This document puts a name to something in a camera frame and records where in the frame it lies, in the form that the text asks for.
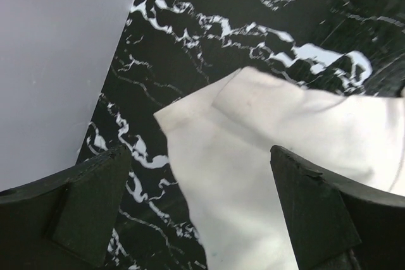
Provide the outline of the white t shirt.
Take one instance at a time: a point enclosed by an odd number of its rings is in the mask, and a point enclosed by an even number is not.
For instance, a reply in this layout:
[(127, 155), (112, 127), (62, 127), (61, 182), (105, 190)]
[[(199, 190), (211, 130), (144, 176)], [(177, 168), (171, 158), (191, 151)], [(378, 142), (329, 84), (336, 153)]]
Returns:
[(404, 195), (404, 98), (302, 89), (246, 67), (154, 115), (210, 269), (297, 269), (271, 172), (280, 145)]

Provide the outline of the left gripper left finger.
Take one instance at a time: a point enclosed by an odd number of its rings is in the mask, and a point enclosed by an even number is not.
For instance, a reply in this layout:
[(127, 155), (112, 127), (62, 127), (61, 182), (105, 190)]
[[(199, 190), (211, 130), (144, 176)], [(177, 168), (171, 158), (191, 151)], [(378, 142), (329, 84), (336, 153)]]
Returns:
[(1, 192), (1, 269), (104, 269), (131, 165), (119, 145)]

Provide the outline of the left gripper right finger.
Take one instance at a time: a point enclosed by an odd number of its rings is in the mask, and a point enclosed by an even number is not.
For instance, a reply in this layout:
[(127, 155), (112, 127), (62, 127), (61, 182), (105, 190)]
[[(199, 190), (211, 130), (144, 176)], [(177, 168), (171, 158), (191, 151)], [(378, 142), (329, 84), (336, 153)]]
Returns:
[(404, 197), (274, 145), (270, 166), (299, 269), (404, 269)]

